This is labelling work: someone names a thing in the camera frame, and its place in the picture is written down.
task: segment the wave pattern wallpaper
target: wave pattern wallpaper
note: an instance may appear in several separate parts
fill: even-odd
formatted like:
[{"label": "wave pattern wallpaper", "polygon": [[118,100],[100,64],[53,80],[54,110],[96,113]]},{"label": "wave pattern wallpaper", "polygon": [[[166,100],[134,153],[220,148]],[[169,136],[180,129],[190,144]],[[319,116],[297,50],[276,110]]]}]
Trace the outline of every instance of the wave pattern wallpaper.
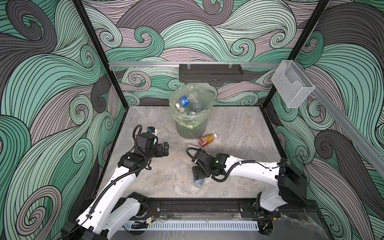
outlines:
[{"label": "wave pattern wallpaper", "polygon": [[1,239],[58,239],[124,114],[71,0],[0,1]]},{"label": "wave pattern wallpaper", "polygon": [[[331,5],[348,0],[333,1]],[[109,61],[252,61],[288,58],[317,0],[83,0]],[[168,105],[178,68],[114,68],[129,105]],[[274,69],[244,82],[202,83],[216,106],[260,105]]]},{"label": "wave pattern wallpaper", "polygon": [[[322,14],[297,61],[384,155],[384,2],[355,1]],[[335,239],[384,238],[384,180],[321,103],[310,95],[267,109],[289,158],[308,176]]]}]

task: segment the trash can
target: trash can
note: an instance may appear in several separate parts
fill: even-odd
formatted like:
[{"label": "trash can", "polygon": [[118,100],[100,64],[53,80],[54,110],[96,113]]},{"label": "trash can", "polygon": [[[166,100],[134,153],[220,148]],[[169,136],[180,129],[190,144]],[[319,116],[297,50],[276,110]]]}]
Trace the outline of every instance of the trash can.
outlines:
[{"label": "trash can", "polygon": [[[180,99],[190,94],[197,96],[197,99],[202,103],[202,111],[196,115],[187,115],[177,110],[175,104],[180,102]],[[209,113],[212,111],[214,101],[207,90],[197,84],[189,83],[184,87],[176,90],[169,98],[169,111],[176,122],[176,129],[179,135],[186,139],[197,139],[201,137],[208,123]]]}]

